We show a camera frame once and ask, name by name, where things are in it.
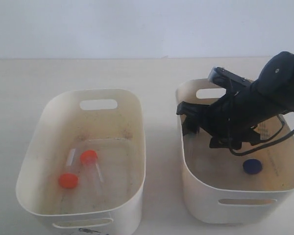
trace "white plastic bin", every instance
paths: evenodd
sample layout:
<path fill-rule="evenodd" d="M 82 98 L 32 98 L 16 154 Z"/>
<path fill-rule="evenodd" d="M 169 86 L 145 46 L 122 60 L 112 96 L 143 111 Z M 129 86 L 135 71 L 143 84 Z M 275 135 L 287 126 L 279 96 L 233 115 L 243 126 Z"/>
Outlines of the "white plastic bin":
<path fill-rule="evenodd" d="M 78 186 L 58 177 L 74 147 L 92 148 L 107 200 L 97 205 L 83 171 Z M 130 235 L 142 215 L 145 133 L 138 98 L 121 89 L 63 93 L 45 107 L 16 185 L 21 206 L 55 234 Z"/>
<path fill-rule="evenodd" d="M 191 80 L 176 91 L 176 101 L 210 104 L 215 98 L 199 99 L 201 89 L 215 89 L 207 79 Z M 218 93 L 211 90 L 210 95 Z M 268 216 L 294 190 L 294 137 L 257 151 L 237 157 L 228 149 L 210 149 L 210 136 L 200 130 L 198 135 L 182 136 L 182 178 L 184 200 L 189 212 L 197 219 L 214 224 L 255 223 Z M 271 136 L 280 127 L 276 117 L 259 125 L 258 131 Z M 286 124 L 276 137 L 289 132 Z M 241 151 L 250 149 L 244 144 Z M 256 175 L 243 171 L 243 162 L 249 158 L 259 159 L 263 170 Z"/>

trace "white table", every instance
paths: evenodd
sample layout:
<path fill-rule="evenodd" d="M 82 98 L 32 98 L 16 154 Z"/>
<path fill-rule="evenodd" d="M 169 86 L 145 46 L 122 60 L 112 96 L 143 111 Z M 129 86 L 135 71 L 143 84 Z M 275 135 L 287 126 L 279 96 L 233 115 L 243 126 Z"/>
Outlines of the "white table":
<path fill-rule="evenodd" d="M 147 177 L 143 219 L 134 235 L 294 235 L 294 193 L 266 220 L 247 226 L 204 224 L 182 198 L 175 90 L 222 66 L 256 79 L 269 58 L 0 61 L 0 235 L 49 235 L 15 196 L 35 125 L 47 102 L 69 90 L 124 88 L 141 100 Z M 287 116 L 294 127 L 294 115 Z"/>

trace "robotic arm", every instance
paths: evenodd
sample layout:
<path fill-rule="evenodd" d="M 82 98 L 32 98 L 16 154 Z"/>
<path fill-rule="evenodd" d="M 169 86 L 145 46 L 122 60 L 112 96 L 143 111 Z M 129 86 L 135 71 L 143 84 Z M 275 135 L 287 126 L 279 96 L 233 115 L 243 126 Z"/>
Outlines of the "robotic arm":
<path fill-rule="evenodd" d="M 178 115 L 186 115 L 182 124 L 183 134 L 197 133 L 200 128 L 212 138 L 211 148 L 229 148 L 238 156 L 250 154 L 286 140 L 294 134 L 292 130 L 284 137 L 274 139 L 284 126 L 280 114 L 294 112 L 294 54 L 281 52 L 263 68 L 259 78 L 249 82 L 223 68 L 213 68 L 208 80 L 226 89 L 226 94 L 211 105 L 181 102 Z M 255 127 L 274 116 L 281 121 L 280 130 L 267 140 L 261 140 Z M 252 150 L 237 153 L 242 142 L 251 145 L 269 142 Z"/>

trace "white wall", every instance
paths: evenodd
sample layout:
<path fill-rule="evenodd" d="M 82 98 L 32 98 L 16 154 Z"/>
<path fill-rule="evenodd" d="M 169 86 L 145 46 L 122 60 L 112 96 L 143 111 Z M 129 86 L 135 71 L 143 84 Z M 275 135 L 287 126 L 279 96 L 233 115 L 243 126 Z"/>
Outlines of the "white wall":
<path fill-rule="evenodd" d="M 294 0 L 0 0 L 0 58 L 294 52 Z"/>

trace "orange cap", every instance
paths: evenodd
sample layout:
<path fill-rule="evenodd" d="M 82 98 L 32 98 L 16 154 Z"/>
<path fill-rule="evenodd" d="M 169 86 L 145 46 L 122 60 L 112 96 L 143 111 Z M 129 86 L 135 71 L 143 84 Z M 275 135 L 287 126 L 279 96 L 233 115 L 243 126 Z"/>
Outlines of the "orange cap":
<path fill-rule="evenodd" d="M 75 188 L 78 184 L 78 177 L 72 173 L 64 173 L 60 175 L 58 182 L 63 188 Z"/>
<path fill-rule="evenodd" d="M 97 161 L 97 153 L 93 150 L 87 150 L 83 152 L 79 159 L 83 164 L 90 164 L 90 163 L 95 163 Z"/>

